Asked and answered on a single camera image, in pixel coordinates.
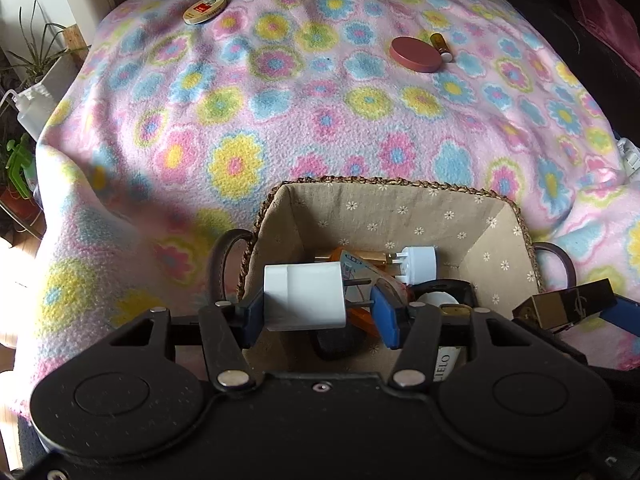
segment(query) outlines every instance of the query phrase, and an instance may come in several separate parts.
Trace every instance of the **white squeeze bottle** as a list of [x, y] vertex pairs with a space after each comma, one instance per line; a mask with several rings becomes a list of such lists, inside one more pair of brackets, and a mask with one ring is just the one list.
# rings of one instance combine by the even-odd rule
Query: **white squeeze bottle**
[[28, 98], [14, 90], [8, 90], [0, 100], [0, 107], [9, 94], [14, 95], [12, 99], [18, 108], [18, 122], [33, 139], [38, 140], [44, 125], [56, 108], [56, 103], [38, 92], [32, 92], [31, 98]]

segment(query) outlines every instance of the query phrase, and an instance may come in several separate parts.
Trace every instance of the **silver bolt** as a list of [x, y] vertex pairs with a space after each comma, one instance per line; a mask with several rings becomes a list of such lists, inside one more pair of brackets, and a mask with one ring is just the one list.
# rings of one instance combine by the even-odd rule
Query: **silver bolt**
[[417, 386], [426, 380], [427, 378], [419, 370], [400, 370], [394, 374], [394, 382], [401, 388]]
[[225, 370], [218, 374], [218, 382], [225, 388], [238, 388], [251, 380], [247, 372], [242, 370]]
[[312, 390], [318, 392], [319, 394], [325, 394], [331, 389], [331, 385], [329, 383], [316, 383], [313, 385]]
[[47, 480], [67, 480], [66, 475], [62, 471], [54, 469], [47, 473]]

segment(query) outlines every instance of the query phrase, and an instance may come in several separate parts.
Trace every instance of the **brown leather handle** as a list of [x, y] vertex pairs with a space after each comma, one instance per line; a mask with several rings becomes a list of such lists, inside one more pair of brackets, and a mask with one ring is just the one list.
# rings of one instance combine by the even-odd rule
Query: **brown leather handle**
[[231, 248], [240, 240], [249, 241], [254, 237], [246, 229], [231, 229], [216, 240], [209, 258], [209, 304], [226, 300], [225, 264]]
[[555, 244], [550, 244], [549, 242], [534, 242], [533, 248], [535, 251], [547, 251], [549, 253], [553, 253], [560, 258], [560, 261], [564, 265], [564, 270], [566, 271], [566, 288], [574, 288], [574, 286], [578, 285], [574, 263], [564, 250]]

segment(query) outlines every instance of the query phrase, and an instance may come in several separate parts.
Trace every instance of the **pink fleece blanket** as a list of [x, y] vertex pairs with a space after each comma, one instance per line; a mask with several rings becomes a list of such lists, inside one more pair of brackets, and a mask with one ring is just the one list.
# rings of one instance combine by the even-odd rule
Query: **pink fleece blanket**
[[[115, 9], [43, 133], [48, 230], [18, 341], [24, 412], [36, 381], [143, 310], [193, 313], [216, 237], [300, 176], [495, 189], [582, 282], [608, 277], [640, 299], [640, 190], [598, 105], [510, 4], [230, 0], [186, 25], [197, 1]], [[439, 72], [389, 57], [393, 38], [434, 32], [455, 58]], [[635, 342], [614, 338], [610, 364], [635, 362]]]

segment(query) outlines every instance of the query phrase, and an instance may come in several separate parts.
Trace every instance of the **dark red cloth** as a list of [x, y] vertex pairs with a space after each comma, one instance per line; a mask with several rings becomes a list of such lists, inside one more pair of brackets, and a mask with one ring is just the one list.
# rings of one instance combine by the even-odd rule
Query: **dark red cloth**
[[640, 75], [640, 38], [631, 14], [616, 0], [569, 0], [578, 22]]

